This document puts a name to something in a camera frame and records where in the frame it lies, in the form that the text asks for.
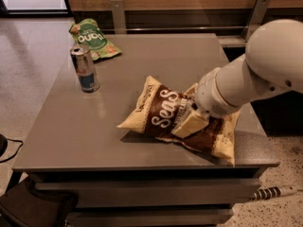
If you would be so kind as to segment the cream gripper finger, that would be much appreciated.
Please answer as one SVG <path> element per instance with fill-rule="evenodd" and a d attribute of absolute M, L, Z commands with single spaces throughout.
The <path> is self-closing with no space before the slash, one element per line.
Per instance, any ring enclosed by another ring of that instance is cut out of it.
<path fill-rule="evenodd" d="M 191 85 L 186 91 L 185 91 L 185 95 L 189 96 L 189 97 L 195 97 L 195 93 L 196 93 L 196 88 L 197 88 L 198 84 L 194 83 L 193 85 Z"/>
<path fill-rule="evenodd" d="M 190 110 L 186 116 L 173 128 L 171 133 L 179 138 L 186 138 L 204 129 L 209 123 L 209 114 L 199 110 Z"/>

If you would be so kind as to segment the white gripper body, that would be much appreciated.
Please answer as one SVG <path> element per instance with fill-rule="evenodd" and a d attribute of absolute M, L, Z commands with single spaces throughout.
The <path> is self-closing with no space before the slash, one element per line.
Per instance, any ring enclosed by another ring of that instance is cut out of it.
<path fill-rule="evenodd" d="M 217 85 L 217 74 L 220 70 L 220 67 L 216 67 L 204 75 L 195 89 L 195 104 L 199 111 L 215 118 L 223 118 L 241 108 L 230 105 L 221 95 Z"/>

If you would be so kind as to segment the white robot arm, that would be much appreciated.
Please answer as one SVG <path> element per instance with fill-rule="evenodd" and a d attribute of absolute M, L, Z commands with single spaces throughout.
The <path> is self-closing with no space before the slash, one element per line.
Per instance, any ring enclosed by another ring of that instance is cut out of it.
<path fill-rule="evenodd" d="M 205 74 L 194 88 L 190 110 L 172 133 L 185 138 L 242 105 L 289 91 L 303 92 L 303 23 L 282 19 L 260 26 L 245 53 Z"/>

